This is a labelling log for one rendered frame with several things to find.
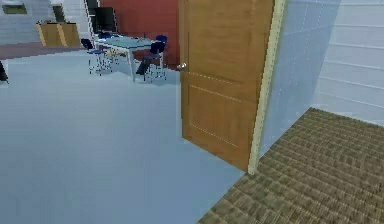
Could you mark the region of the brown wooden room door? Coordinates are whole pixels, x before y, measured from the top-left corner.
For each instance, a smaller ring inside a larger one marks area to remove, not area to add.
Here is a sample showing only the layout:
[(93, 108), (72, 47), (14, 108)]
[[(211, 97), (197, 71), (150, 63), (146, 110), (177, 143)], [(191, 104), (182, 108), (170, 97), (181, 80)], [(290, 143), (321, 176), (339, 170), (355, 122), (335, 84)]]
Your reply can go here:
[(252, 173), (287, 0), (178, 0), (182, 137)]

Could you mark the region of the pale blue dining table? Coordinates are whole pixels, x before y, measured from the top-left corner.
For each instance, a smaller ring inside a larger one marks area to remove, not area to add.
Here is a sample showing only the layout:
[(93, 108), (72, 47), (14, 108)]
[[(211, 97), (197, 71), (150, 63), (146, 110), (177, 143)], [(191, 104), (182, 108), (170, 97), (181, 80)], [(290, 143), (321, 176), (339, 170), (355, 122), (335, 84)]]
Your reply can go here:
[(135, 51), (149, 50), (155, 57), (163, 62), (165, 44), (159, 40), (148, 38), (134, 38), (129, 36), (118, 36), (111, 38), (98, 38), (93, 41), (96, 47), (103, 46), (111, 50), (122, 51), (127, 58), (129, 70), (133, 81), (136, 81), (136, 64), (133, 53)]

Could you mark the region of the black television set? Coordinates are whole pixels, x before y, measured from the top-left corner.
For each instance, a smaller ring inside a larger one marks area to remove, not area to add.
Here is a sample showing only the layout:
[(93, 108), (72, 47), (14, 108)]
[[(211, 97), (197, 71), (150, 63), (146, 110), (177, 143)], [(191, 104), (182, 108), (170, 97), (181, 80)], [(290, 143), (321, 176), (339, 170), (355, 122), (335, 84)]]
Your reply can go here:
[(90, 16), (94, 33), (117, 31), (115, 10), (112, 7), (91, 8)]

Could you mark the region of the yellow wooden cupboard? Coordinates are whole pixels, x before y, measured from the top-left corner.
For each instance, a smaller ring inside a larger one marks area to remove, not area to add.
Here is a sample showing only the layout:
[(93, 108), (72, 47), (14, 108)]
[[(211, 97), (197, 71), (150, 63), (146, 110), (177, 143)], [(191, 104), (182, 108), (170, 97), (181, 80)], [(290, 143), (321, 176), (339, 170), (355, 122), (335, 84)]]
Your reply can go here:
[(36, 25), (45, 47), (79, 47), (80, 39), (76, 23), (43, 23)]

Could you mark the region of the black object at floor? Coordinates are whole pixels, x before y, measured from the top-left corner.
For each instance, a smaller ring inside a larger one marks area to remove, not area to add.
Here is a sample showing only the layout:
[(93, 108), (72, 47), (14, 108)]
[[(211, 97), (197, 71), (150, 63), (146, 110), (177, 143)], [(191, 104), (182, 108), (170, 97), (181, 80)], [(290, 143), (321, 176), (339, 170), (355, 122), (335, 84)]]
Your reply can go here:
[(0, 61), (0, 81), (5, 81), (9, 84), (8, 82), (8, 76), (5, 72), (5, 69), (4, 69), (4, 66), (2, 64), (2, 62)]

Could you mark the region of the window with green view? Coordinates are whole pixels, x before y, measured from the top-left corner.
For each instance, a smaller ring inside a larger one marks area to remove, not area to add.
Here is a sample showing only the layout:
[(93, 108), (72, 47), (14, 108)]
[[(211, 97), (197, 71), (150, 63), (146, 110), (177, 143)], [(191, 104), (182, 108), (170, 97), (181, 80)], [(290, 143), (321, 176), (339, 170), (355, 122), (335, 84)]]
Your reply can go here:
[(27, 9), (23, 0), (0, 0), (5, 14), (26, 14)]

